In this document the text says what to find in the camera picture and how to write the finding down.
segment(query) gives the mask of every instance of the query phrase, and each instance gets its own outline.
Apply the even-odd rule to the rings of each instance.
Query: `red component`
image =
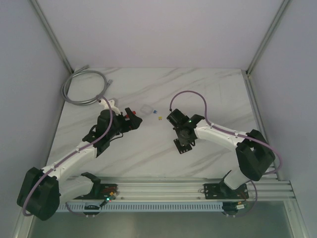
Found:
[[[133,111],[132,113],[133,113],[134,115],[136,114],[135,111]],[[128,116],[128,115],[125,115],[125,118],[129,118],[129,116]]]

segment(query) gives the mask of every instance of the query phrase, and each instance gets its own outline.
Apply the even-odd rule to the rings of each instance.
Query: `gray wall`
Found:
[[[48,156],[68,73],[27,0],[0,7],[0,231],[9,238],[26,171]]]
[[[282,0],[39,0],[73,68],[246,69]]]
[[[317,1],[294,0],[253,82],[269,140],[283,155],[312,237],[317,237]]]

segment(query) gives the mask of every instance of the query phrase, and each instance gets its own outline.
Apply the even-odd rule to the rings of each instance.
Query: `marble tabletop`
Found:
[[[176,133],[166,120],[171,98],[183,90],[201,93],[208,104],[211,121],[240,131],[256,128],[255,119],[240,69],[221,68],[93,68],[112,79],[107,99],[116,98],[118,107],[136,111],[141,126],[111,142],[98,158],[84,165],[75,175],[90,172],[103,177],[197,177],[222,178],[238,165],[235,153],[217,144],[197,140],[193,150],[180,155],[173,139]],[[85,100],[100,93],[104,86],[96,74],[72,80],[69,97]],[[158,113],[140,111],[143,105]],[[204,114],[204,104],[194,94],[178,96],[173,108],[191,117]],[[97,123],[102,106],[75,106],[65,103],[48,164],[62,158],[81,142]]]

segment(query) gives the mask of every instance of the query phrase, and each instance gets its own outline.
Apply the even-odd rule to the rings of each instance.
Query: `metal profile bar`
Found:
[[[259,59],[261,58],[264,50],[266,49],[269,41],[271,40],[273,34],[275,33],[276,29],[278,28],[280,22],[281,22],[281,19],[283,17],[283,15],[285,14],[286,12],[286,9],[287,7],[289,6],[289,4],[291,3],[292,0],[284,0],[280,6],[280,8],[278,9],[269,29],[267,30],[256,54],[254,55],[251,63],[250,63],[250,66],[247,70],[247,75],[249,76],[253,69],[255,68],[255,66],[257,65]]]
[[[205,199],[200,192],[204,183],[215,183],[219,179],[192,178],[102,178],[102,183],[115,183],[118,185],[118,197],[113,203],[121,202],[224,202],[227,200]],[[289,181],[264,179],[255,183],[259,201],[289,201],[295,200],[295,195]],[[252,184],[247,184],[249,200],[255,199],[255,190]],[[82,202],[101,202],[101,200],[80,200]]]
[[[309,238],[297,201],[284,201],[284,206],[294,238]]]
[[[73,73],[73,69],[66,57],[66,54],[64,53],[64,50],[62,49],[62,47],[60,46],[60,43],[57,40],[56,35],[54,34],[49,22],[47,21],[41,6],[39,5],[39,3],[37,2],[37,0],[30,0],[31,6],[34,9],[36,15],[38,16],[39,20],[41,21],[46,33],[48,34],[50,40],[52,41],[52,44],[55,48],[55,50],[57,51],[57,54],[59,55],[59,57],[61,58],[61,60],[63,61],[66,69],[69,71],[69,73]]]
[[[260,132],[262,133],[262,135],[264,136],[264,138],[268,141],[267,133],[265,131],[263,119],[262,119],[261,114],[260,114],[260,109],[259,109],[259,106],[258,106],[258,103],[256,100],[256,96],[255,96],[255,92],[254,92],[254,89],[252,86],[252,82],[249,79],[249,77],[247,76],[246,72],[242,71],[242,76],[243,76],[244,83],[246,85],[246,89],[247,89],[248,96],[250,99],[253,115],[256,119],[257,127],[260,130]],[[283,180],[283,176],[279,172],[275,173],[275,175],[277,176],[278,180]]]

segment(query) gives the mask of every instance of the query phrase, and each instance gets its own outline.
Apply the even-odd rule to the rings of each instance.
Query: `coiled gray cable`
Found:
[[[84,67],[80,68],[79,70],[73,72],[69,77],[68,79],[66,79],[66,81],[63,83],[62,87],[61,87],[61,96],[63,97],[63,99],[68,102],[68,103],[71,103],[71,104],[74,104],[74,105],[78,105],[78,106],[87,106],[87,105],[90,105],[92,103],[95,103],[97,101],[97,98],[100,98],[101,96],[103,96],[107,90],[107,88],[110,86],[110,84],[112,83],[112,80],[109,80],[109,82],[107,81],[106,77],[98,72],[98,71],[94,71],[94,70],[86,70],[84,71],[85,69],[88,69],[89,68],[89,65],[85,65]],[[85,74],[85,73],[96,73],[96,74],[99,74],[105,81],[105,85],[104,85],[104,89],[101,91],[100,94],[98,94],[97,96],[91,98],[91,99],[88,99],[88,100],[84,100],[84,101],[73,101],[71,100],[68,95],[67,95],[67,89],[69,88],[69,85],[70,85],[70,81],[76,77],[76,76],[79,76],[81,74]]]

